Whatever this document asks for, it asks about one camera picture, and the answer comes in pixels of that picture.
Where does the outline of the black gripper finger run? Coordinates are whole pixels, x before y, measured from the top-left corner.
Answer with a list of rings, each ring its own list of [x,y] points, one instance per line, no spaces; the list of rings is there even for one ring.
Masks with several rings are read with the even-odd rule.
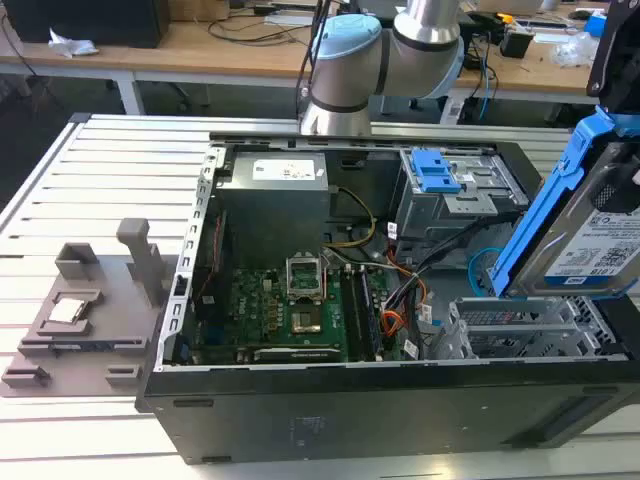
[[[634,212],[639,207],[639,159],[609,164],[590,200],[600,212]]]

